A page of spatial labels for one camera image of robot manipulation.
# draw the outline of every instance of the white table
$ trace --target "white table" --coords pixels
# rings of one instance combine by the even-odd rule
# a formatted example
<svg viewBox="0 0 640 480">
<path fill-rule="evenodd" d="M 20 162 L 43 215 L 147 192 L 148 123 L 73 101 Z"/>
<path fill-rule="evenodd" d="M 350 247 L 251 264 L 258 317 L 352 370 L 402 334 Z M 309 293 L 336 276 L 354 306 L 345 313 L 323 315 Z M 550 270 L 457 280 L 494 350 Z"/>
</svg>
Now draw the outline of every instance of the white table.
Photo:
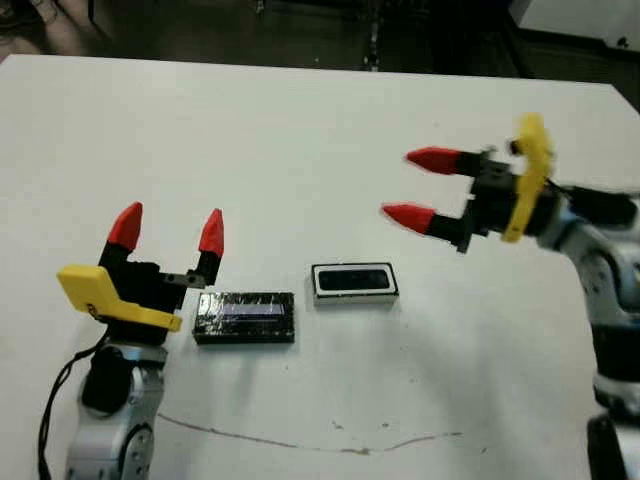
<svg viewBox="0 0 640 480">
<path fill-rule="evenodd" d="M 296 298 L 294 345 L 205 351 L 190 333 L 191 292 L 166 343 L 160 412 L 300 448 L 157 419 L 152 478 L 586 478 L 595 362 L 569 261 L 495 236 L 461 256 L 378 212 L 413 200 L 458 215 L 468 179 L 422 173 L 402 155 L 498 145 L 504 160 L 527 111 L 555 139 L 557 181 L 638 186 L 640 120 L 610 86 L 10 57 L 0 67 L 2 476 L 35 477 L 53 378 L 102 331 L 72 310 L 55 273 L 95 264 L 116 215 L 140 200 L 139 258 L 193 266 L 220 207 L 216 288 Z M 335 261 L 392 262 L 399 300 L 316 310 L 310 266 Z M 55 404 L 56 478 L 86 370 Z"/>
</svg>

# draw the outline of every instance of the brown mark on table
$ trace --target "brown mark on table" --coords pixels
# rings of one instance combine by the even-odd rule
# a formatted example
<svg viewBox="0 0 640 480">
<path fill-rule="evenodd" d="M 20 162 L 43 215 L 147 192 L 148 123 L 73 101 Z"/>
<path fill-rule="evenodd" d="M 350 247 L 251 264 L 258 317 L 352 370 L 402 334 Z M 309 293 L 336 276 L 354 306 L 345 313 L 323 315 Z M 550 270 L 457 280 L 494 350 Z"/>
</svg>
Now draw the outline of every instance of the brown mark on table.
<svg viewBox="0 0 640 480">
<path fill-rule="evenodd" d="M 193 423 L 188 423 L 188 422 L 185 422 L 185 421 L 182 421 L 182 420 L 178 420 L 176 418 L 170 417 L 170 416 L 165 415 L 163 413 L 158 413 L 158 417 L 161 418 L 162 420 L 166 421 L 166 422 L 169 422 L 169 423 L 171 423 L 173 425 L 177 425 L 179 427 L 184 427 L 184 428 L 187 428 L 189 430 L 194 430 L 194 431 L 197 431 L 197 432 L 208 433 L 210 435 L 216 435 L 216 436 L 219 436 L 219 437 L 232 438 L 234 440 L 243 440 L 243 441 L 246 441 L 246 442 L 258 443 L 258 444 L 262 444 L 262 445 L 269 445 L 269 446 L 272 446 L 272 447 L 305 450 L 305 451 L 308 451 L 308 452 L 340 453 L 340 454 L 358 455 L 358 456 L 369 456 L 372 453 L 393 452 L 394 450 L 398 450 L 398 449 L 406 447 L 408 445 L 414 445 L 414 444 L 417 444 L 417 443 L 428 442 L 428 441 L 433 441 L 433 440 L 438 440 L 438 439 L 462 437 L 463 436 L 462 432 L 444 432 L 444 433 L 439 433 L 439 434 L 434 434 L 434 435 L 423 435 L 423 436 L 420 436 L 420 437 L 410 438 L 409 440 L 405 440 L 403 442 L 396 443 L 394 445 L 391 445 L 391 446 L 385 447 L 385 448 L 360 447 L 360 448 L 340 448 L 340 449 L 335 449 L 335 448 L 313 447 L 313 446 L 309 446 L 309 445 L 301 445 L 301 444 L 296 444 L 296 443 L 282 442 L 280 440 L 273 440 L 273 439 L 270 439 L 270 438 L 254 437 L 252 435 L 245 435 L 245 434 L 242 434 L 242 433 L 227 432 L 225 430 L 220 430 L 219 428 L 215 428 L 215 427 L 203 427 L 203 426 L 200 426 L 200 425 L 195 425 Z"/>
</svg>

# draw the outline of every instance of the black box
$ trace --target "black box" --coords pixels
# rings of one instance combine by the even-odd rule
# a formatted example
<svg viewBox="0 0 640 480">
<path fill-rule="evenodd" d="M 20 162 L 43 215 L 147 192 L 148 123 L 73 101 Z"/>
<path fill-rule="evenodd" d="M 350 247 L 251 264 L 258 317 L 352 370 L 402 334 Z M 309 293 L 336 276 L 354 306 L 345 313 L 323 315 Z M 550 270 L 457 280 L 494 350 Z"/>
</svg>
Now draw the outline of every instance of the black box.
<svg viewBox="0 0 640 480">
<path fill-rule="evenodd" d="M 398 283 L 390 263 L 330 263 L 311 266 L 316 304 L 395 302 Z"/>
<path fill-rule="evenodd" d="M 202 293 L 193 338 L 198 344 L 292 343 L 293 293 Z"/>
</svg>

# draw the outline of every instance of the yellow bracket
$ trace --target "yellow bracket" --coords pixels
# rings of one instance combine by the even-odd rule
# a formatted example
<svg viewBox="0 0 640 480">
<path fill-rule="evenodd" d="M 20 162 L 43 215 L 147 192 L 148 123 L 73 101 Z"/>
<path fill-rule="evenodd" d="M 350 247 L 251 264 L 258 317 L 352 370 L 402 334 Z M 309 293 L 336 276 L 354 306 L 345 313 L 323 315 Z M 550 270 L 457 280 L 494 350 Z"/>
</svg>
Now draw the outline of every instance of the yellow bracket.
<svg viewBox="0 0 640 480">
<path fill-rule="evenodd" d="M 57 277 L 76 310 L 91 310 L 89 313 L 93 315 L 166 328 L 171 332 L 180 330 L 180 317 L 120 300 L 109 273 L 103 267 L 67 265 Z"/>
<path fill-rule="evenodd" d="M 517 242 L 524 234 L 538 196 L 552 173 L 551 141 L 540 115 L 529 113 L 522 117 L 520 135 L 515 142 L 518 150 L 527 158 L 528 166 L 517 181 L 518 200 L 511 213 L 509 225 L 502 234 L 502 240 L 510 243 Z"/>
</svg>

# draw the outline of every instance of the dark background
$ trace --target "dark background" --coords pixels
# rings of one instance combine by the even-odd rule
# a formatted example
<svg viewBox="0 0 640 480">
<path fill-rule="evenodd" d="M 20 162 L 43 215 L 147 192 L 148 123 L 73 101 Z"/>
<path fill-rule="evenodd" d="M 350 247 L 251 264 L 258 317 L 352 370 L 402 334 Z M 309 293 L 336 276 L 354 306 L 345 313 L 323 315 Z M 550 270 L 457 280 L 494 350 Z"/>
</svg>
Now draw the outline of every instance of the dark background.
<svg viewBox="0 0 640 480">
<path fill-rule="evenodd" d="M 381 0 L 51 0 L 44 23 L 0 31 L 12 52 L 358 70 Z M 526 32 L 494 0 L 393 0 L 380 8 L 380 71 L 613 84 L 640 107 L 639 55 Z"/>
</svg>

